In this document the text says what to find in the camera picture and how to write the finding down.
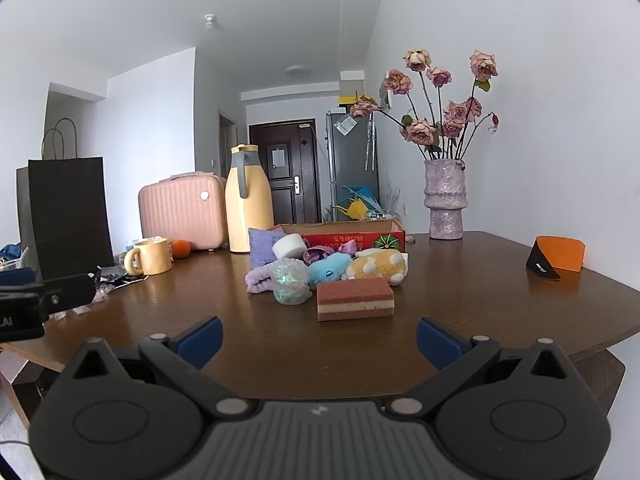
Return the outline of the orange black folded card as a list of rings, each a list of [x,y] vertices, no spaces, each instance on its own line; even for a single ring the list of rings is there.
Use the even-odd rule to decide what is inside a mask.
[[[582,272],[585,253],[586,244],[576,238],[539,235],[530,248],[525,265],[541,278],[559,280],[560,271]]]

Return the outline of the blue plush toy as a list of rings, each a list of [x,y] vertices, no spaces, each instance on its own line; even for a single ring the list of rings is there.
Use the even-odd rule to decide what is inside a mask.
[[[315,290],[320,283],[339,281],[351,263],[352,256],[342,252],[334,252],[325,259],[311,263],[308,266],[309,287]]]

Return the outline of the yellow white plush toy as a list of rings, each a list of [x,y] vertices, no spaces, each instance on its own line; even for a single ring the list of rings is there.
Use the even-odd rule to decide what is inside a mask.
[[[384,278],[392,287],[402,283],[408,274],[408,256],[397,249],[370,248],[356,253],[342,280]]]

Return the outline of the pink small suitcase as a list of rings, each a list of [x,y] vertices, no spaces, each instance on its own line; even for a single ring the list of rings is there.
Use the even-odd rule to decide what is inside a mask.
[[[196,250],[228,242],[224,188],[212,172],[178,174],[145,185],[138,194],[142,236],[185,240]]]

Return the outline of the white round sponge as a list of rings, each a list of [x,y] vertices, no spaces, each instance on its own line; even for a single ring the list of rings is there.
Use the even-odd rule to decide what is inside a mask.
[[[298,233],[286,234],[279,238],[272,246],[273,255],[277,259],[300,259],[307,250],[307,245]]]

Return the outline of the crumpled plastic wrappers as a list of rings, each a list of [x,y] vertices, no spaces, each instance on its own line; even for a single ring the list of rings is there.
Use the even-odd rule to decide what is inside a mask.
[[[66,318],[70,313],[73,313],[73,315],[86,314],[99,304],[107,302],[108,296],[110,296],[111,292],[132,284],[143,282],[148,278],[145,274],[128,274],[121,266],[99,268],[96,272],[91,273],[90,276],[93,278],[94,284],[96,285],[96,294],[93,297],[92,303],[85,304],[80,307],[74,307],[62,312],[52,313],[49,315],[50,320],[62,320],[62,318]]]

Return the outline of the orange fruit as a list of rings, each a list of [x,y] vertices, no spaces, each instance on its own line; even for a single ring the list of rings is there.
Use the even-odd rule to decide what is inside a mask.
[[[175,259],[188,258],[191,255],[192,247],[186,240],[174,240],[171,243],[171,253]]]

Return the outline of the yellow ceramic mug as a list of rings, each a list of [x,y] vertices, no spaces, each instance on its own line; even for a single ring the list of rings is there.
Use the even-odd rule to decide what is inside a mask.
[[[151,276],[170,271],[172,255],[168,240],[163,237],[140,240],[126,253],[124,268],[131,276]]]

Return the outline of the red layered sponge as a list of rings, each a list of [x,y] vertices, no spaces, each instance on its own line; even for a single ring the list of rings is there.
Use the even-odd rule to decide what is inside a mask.
[[[394,291],[384,278],[320,283],[316,297],[319,322],[384,318],[395,313]]]

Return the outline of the lavender fluffy towel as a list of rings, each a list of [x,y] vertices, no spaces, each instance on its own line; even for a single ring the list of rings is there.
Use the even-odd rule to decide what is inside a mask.
[[[249,270],[245,275],[246,291],[249,294],[261,294],[273,290],[273,279],[271,276],[271,264],[258,266]]]

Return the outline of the black paper shopping bag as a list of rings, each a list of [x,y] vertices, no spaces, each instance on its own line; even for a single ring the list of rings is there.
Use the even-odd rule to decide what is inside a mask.
[[[101,157],[31,159],[16,170],[16,206],[24,266],[39,281],[114,264]]]

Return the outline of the dark brown entrance door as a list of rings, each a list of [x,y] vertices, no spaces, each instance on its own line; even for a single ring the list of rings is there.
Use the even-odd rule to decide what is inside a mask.
[[[318,148],[313,119],[250,126],[271,188],[274,222],[320,220]]]

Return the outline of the red cardboard box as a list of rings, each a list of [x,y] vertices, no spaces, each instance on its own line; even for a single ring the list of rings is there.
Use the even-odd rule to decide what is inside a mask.
[[[395,219],[282,223],[277,228],[285,234],[299,234],[308,246],[322,245],[337,249],[350,240],[354,240],[359,249],[382,248],[404,252],[406,246],[406,232]]]

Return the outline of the green bath puff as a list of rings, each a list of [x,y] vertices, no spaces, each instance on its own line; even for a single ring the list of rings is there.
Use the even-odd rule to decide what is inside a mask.
[[[279,259],[273,263],[269,274],[273,296],[279,304],[298,306],[312,296],[308,266],[302,260]]]

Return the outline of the grey refrigerator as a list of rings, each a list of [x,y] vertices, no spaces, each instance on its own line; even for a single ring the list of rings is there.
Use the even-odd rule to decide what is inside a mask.
[[[348,207],[351,188],[367,188],[376,200],[380,199],[372,120],[352,119],[344,110],[330,110],[326,113],[326,147],[331,219],[347,220],[337,206]]]

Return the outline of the dried pink roses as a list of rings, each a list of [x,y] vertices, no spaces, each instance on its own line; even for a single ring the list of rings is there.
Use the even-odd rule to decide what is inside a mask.
[[[349,107],[352,119],[370,119],[379,114],[390,119],[400,136],[416,145],[424,160],[451,159],[464,165],[466,153],[480,127],[490,131],[499,128],[500,119],[494,112],[486,112],[476,96],[487,93],[491,81],[499,75],[495,55],[480,50],[470,56],[473,76],[469,96],[462,101],[442,98],[442,89],[452,83],[449,70],[433,63],[431,53],[425,49],[408,50],[402,56],[405,67],[393,68],[386,73],[382,90],[392,96],[404,96],[409,111],[396,118],[382,102],[372,96],[357,96]]]

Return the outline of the purple satin scrunchie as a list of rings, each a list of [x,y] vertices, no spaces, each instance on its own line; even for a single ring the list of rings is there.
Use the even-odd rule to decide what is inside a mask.
[[[356,240],[349,240],[348,242],[338,245],[337,248],[326,245],[314,245],[308,246],[303,253],[303,262],[307,266],[311,264],[329,258],[333,254],[346,254],[353,257],[358,252],[358,244]]]

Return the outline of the purple knitted cloth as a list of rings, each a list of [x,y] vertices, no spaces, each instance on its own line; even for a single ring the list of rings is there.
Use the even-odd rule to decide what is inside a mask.
[[[250,268],[256,269],[277,260],[272,248],[278,240],[285,237],[285,232],[281,228],[274,230],[249,228],[248,237],[250,238]]]

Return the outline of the yellow thermos jug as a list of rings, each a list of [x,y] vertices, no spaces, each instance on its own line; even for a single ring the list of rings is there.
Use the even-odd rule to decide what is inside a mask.
[[[245,254],[250,251],[250,229],[269,230],[274,226],[270,183],[257,145],[239,144],[231,149],[224,198],[229,248]]]

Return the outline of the purple ceramic vase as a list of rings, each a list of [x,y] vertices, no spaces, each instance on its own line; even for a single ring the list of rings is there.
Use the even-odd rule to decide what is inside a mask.
[[[462,210],[468,206],[463,162],[450,158],[425,162],[424,206],[430,211],[432,240],[462,239]]]

